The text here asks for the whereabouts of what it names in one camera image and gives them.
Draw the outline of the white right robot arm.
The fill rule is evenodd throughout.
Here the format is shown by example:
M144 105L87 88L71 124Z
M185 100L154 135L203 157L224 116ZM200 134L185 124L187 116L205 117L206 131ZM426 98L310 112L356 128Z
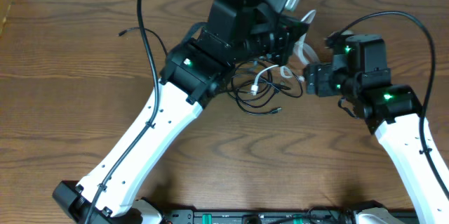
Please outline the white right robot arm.
M433 141L423 104L409 85L391 82L384 40L376 34L344 35L331 62L304 69L307 93L337 96L346 113L362 119L393 161L420 221L448 217L448 167Z

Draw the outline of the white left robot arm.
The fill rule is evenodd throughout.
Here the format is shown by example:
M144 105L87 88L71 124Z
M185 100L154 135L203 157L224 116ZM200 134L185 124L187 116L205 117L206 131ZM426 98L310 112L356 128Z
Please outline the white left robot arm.
M173 140L204 110L240 62L267 56L285 65L307 24L288 16L299 0L214 0L208 20L191 27L166 57L145 108L111 152L80 181L53 191L76 223L160 223L136 197Z

